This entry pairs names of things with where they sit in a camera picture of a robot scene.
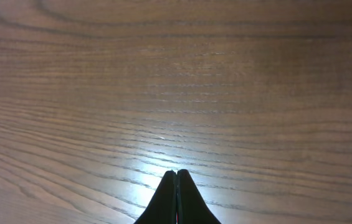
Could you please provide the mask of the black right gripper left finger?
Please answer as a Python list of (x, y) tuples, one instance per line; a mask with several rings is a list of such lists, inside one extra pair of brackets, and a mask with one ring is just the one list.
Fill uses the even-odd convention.
[(166, 171), (135, 224), (176, 224), (176, 173)]

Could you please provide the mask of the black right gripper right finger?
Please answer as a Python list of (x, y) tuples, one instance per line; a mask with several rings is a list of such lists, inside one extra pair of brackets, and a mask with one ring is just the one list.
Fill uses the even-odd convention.
[(177, 172), (177, 216), (179, 224), (221, 224), (186, 169)]

